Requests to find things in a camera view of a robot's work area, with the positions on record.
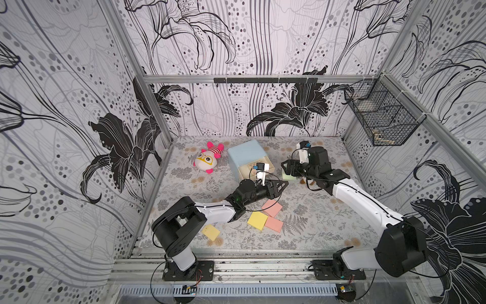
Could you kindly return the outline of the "green sticky note pad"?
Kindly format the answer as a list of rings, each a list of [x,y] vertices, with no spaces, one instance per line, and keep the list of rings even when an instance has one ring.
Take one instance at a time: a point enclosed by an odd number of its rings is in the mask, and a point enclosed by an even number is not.
[[[295,181],[297,179],[297,177],[286,174],[286,172],[283,170],[282,171],[282,179],[285,180],[285,181]]]

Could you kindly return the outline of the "light blue drawer cabinet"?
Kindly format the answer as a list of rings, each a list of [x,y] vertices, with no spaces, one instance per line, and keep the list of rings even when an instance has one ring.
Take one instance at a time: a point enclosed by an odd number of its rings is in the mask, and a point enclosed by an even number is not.
[[[229,155],[229,166],[238,182],[250,177],[253,181],[256,178],[256,173],[253,170],[249,173],[251,166],[256,163],[268,163],[269,173],[275,172],[275,166],[270,161],[267,152],[255,139],[245,143],[233,146],[227,150]]]

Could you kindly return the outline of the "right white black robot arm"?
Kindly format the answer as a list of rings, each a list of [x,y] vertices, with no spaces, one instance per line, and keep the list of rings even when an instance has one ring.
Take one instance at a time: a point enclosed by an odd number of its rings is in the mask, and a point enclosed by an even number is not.
[[[383,270],[400,277],[427,261],[426,234],[415,217],[405,217],[383,205],[340,169],[332,168],[327,150],[321,146],[298,148],[299,158],[282,162],[288,176],[315,181],[318,188],[350,206],[379,237],[375,248],[343,248],[335,252],[332,271],[349,277],[362,269]]]

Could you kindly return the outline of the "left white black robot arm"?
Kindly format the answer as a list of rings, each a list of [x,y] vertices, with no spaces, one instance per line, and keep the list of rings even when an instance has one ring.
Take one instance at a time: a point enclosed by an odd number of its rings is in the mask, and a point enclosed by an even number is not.
[[[281,197],[288,185],[279,179],[266,182],[244,179],[233,193],[216,203],[198,203],[185,196],[152,223],[153,237],[180,271],[188,271],[197,262],[190,244],[202,228],[233,222],[250,212],[248,205]]]

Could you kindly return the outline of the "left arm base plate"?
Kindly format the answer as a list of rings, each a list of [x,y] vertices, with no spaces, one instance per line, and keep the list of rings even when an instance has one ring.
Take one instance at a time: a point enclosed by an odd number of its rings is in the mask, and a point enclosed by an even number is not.
[[[186,271],[181,271],[175,262],[169,262],[165,266],[163,280],[175,282],[212,281],[214,268],[215,262],[212,260],[196,260],[196,263],[190,266]]]

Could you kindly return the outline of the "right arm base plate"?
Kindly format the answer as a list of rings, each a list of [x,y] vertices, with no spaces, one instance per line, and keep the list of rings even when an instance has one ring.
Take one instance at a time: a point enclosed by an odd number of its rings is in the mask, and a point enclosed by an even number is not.
[[[364,271],[350,270],[338,260],[312,260],[308,270],[319,281],[347,280],[349,282],[365,280]]]

